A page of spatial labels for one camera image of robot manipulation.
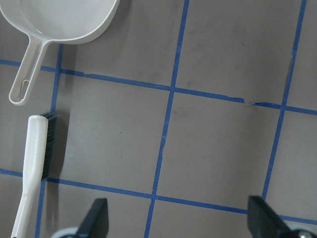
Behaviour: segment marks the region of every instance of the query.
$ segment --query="white scoop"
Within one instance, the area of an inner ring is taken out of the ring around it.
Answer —
[[[0,0],[7,21],[27,34],[29,45],[11,88],[13,104],[25,105],[51,43],[92,41],[109,26],[120,0]]]

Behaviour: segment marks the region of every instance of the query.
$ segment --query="blue tape line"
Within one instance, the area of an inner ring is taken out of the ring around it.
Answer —
[[[58,179],[58,178],[48,178],[47,181],[53,182],[53,183],[64,184],[64,185],[75,186],[75,187],[83,187],[83,188],[99,190],[99,191],[119,193],[119,194],[124,194],[124,195],[129,195],[129,196],[135,196],[135,197],[143,197],[143,198],[150,198],[150,199],[152,198],[152,195],[147,194],[147,193],[134,192],[134,191],[113,188],[113,187],[100,186],[100,185],[93,185],[93,184],[83,183],[83,182],[75,182],[75,181],[63,180],[63,179]]]
[[[55,112],[56,110],[62,55],[63,55],[63,44],[60,44],[58,47],[58,54],[57,54],[57,61],[56,61],[56,73],[55,73],[53,93],[52,93],[51,113]]]
[[[264,187],[263,187],[263,191],[262,191],[262,198],[264,200],[266,199],[267,192],[268,192],[268,187],[269,187],[269,183],[270,183],[270,179],[271,179],[271,175],[272,175],[272,171],[273,171],[273,166],[274,166],[274,160],[275,160],[275,155],[276,155],[276,151],[277,151],[278,141],[279,141],[279,137],[280,137],[280,134],[281,134],[282,124],[283,124],[283,119],[284,119],[284,113],[285,113],[285,110],[286,110],[288,94],[289,94],[289,90],[290,90],[290,87],[291,87],[292,76],[293,76],[293,71],[294,71],[294,67],[295,67],[296,55],[297,55],[297,49],[298,49],[298,44],[299,44],[299,39],[300,39],[300,35],[301,35],[304,14],[305,14],[305,7],[306,7],[306,0],[302,0],[301,8],[300,8],[299,16],[298,16],[298,22],[297,22],[297,27],[296,27],[294,44],[293,44],[290,70],[289,70],[288,78],[287,78],[287,81],[286,81],[286,86],[285,86],[285,90],[284,90],[282,105],[281,105],[281,108],[280,108],[280,116],[279,116],[278,122],[277,122],[277,127],[276,127],[275,136],[274,136],[274,142],[273,142],[273,146],[272,146],[271,156],[270,156],[270,159],[269,159],[267,172],[266,172],[266,177],[265,177],[265,181],[264,181]]]
[[[236,103],[244,103],[243,98],[231,98],[231,97],[221,95],[221,94],[207,93],[207,92],[201,92],[201,91],[196,91],[196,90],[191,90],[191,89],[175,88],[175,92],[194,95],[194,96],[200,96],[200,97],[206,97],[206,98],[220,99],[220,100],[236,102]]]
[[[15,67],[20,67],[21,66],[21,62],[17,62],[17,61],[13,61],[13,60],[7,60],[7,59],[0,59],[0,64],[3,65],[9,65],[9,66],[15,66]],[[42,66],[41,67],[42,71],[46,71],[46,72],[56,72],[56,69],[53,67],[48,67],[48,66]]]
[[[50,73],[56,73],[56,68],[48,67],[48,66],[41,66],[41,71],[50,72]]]
[[[17,61],[13,61],[13,60],[0,59],[0,64],[20,67],[21,62],[17,62]]]
[[[38,213],[36,217],[36,227],[35,227],[35,238],[40,238],[42,211],[43,211],[43,203],[44,203],[44,195],[45,195],[45,185],[46,185],[46,180],[43,180],[41,182],[40,195],[39,195]]]
[[[166,108],[166,113],[165,113],[163,132],[162,132],[161,142],[160,142],[160,146],[159,146],[158,161],[157,161],[154,182],[153,182],[152,195],[154,196],[154,198],[152,199],[151,205],[149,207],[147,223],[146,223],[146,227],[145,227],[145,231],[144,231],[144,238],[148,238],[150,235],[150,229],[151,229],[155,200],[156,200],[155,197],[156,197],[156,194],[158,191],[158,185],[159,185],[158,181],[159,181],[159,176],[160,176],[160,171],[161,171],[162,161],[163,161],[163,149],[164,149],[164,146],[166,143],[169,120],[170,120],[170,115],[171,115],[172,105],[173,105],[173,100],[174,100],[174,92],[175,92],[175,86],[176,86],[176,80],[177,80],[180,54],[181,54],[182,44],[183,44],[183,39],[184,39],[184,32],[185,32],[188,7],[189,7],[189,0],[185,0],[184,6],[183,6],[181,23],[180,23],[180,27],[179,27],[177,47],[176,47],[173,73],[172,73],[172,80],[171,80],[171,85],[170,85],[170,92],[169,92],[169,96],[168,96],[168,101],[167,101],[167,108]]]
[[[250,103],[250,105],[265,107],[265,108],[281,109],[281,105],[275,104],[275,103],[255,102],[255,103]]]
[[[165,201],[165,202],[179,203],[179,204],[184,204],[184,205],[190,205],[190,206],[195,206],[195,207],[204,207],[204,208],[226,211],[226,212],[234,212],[234,213],[240,213],[240,214],[247,214],[248,213],[248,211],[245,209],[220,206],[220,205],[214,205],[214,204],[203,203],[203,202],[195,202],[195,201],[189,201],[189,200],[172,198],[172,197],[158,196],[157,200]]]
[[[310,219],[304,219],[304,218],[298,218],[298,217],[289,217],[289,216],[283,216],[283,215],[280,215],[280,218],[283,220],[286,220],[286,221],[290,221],[290,222],[300,222],[300,223],[305,223],[305,224],[317,225],[317,221],[310,220]]]
[[[128,85],[134,85],[134,86],[140,86],[140,87],[146,87],[146,88],[154,88],[154,89],[160,89],[169,91],[170,87],[160,84],[154,84],[154,83],[147,83],[147,82],[141,82],[131,79],[124,79],[124,78],[116,78],[111,76],[105,76],[101,74],[86,74],[84,72],[70,70],[70,69],[61,69],[61,73],[68,74],[68,75],[74,75],[79,77],[85,77],[85,78],[93,78],[93,79],[99,79],[103,81],[109,81],[109,82],[115,82],[115,83],[123,83]]]
[[[22,177],[22,173],[20,172],[15,172],[15,171],[5,170],[5,169],[0,169],[0,175],[11,175],[16,177]]]
[[[286,106],[286,110],[290,111],[290,112],[295,112],[295,113],[303,113],[303,114],[309,114],[309,115],[317,116],[317,111],[310,110],[310,109]]]
[[[5,170],[5,169],[0,169],[0,174],[22,177],[22,173],[10,171],[10,170]],[[118,193],[118,194],[123,194],[123,195],[130,195],[130,196],[135,196],[135,197],[148,198],[148,199],[152,200],[150,207],[152,207],[152,206],[154,207],[153,201],[159,200],[159,201],[164,201],[164,202],[172,202],[172,203],[208,208],[208,209],[219,210],[219,211],[227,211],[227,212],[234,212],[234,213],[240,213],[240,214],[247,214],[247,210],[235,208],[235,207],[220,206],[220,205],[215,205],[215,204],[210,204],[210,203],[190,201],[190,200],[185,200],[185,199],[178,199],[178,198],[159,196],[159,195],[153,196],[152,194],[147,194],[147,193],[141,193],[141,192],[124,190],[124,189],[93,185],[93,184],[82,183],[82,182],[63,180],[63,179],[58,179],[58,178],[48,178],[48,179],[46,179],[46,181],[57,183],[57,184],[64,184],[64,185],[68,185],[68,186],[82,187],[82,188],[87,188],[87,189],[106,191],[106,192]],[[43,182],[41,184],[41,191],[40,191],[40,193],[42,192],[42,194],[44,193],[44,190],[45,190]],[[43,204],[43,201],[44,201],[43,197],[44,196],[40,195],[39,203]],[[293,221],[293,222],[300,222],[300,223],[317,225],[317,220],[310,220],[310,219],[297,218],[297,217],[289,217],[289,216],[283,216],[283,215],[280,215],[280,217],[286,221]]]

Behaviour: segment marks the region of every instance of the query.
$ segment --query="floor tile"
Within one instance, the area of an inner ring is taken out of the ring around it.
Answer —
[[[213,209],[157,201],[150,238],[251,238],[247,216]]]
[[[177,86],[281,103],[301,1],[191,1]]]
[[[26,34],[10,25],[0,13],[0,59],[21,62],[29,44]],[[58,44],[49,46],[43,65],[56,67]]]
[[[52,176],[151,193],[167,98],[166,91],[63,75],[56,110],[67,146],[56,146]]]
[[[285,216],[316,219],[317,118],[286,112],[267,200]]]
[[[176,94],[158,195],[245,209],[262,193],[278,115]]]
[[[0,65],[0,168],[22,172],[28,118],[50,110],[54,74],[41,71],[29,102],[16,106],[8,95],[17,71]]]
[[[143,237],[151,200],[121,194],[47,183],[42,214],[41,237],[64,228],[77,227],[96,198],[107,198],[107,238]]]
[[[302,33],[296,57],[288,105],[317,110],[317,26],[316,1],[307,1]]]
[[[0,237],[10,237],[22,194],[22,178],[0,175],[0,190]],[[26,237],[35,234],[38,197],[39,193],[35,197]]]
[[[183,1],[121,1],[96,40],[65,46],[62,67],[169,85]]]

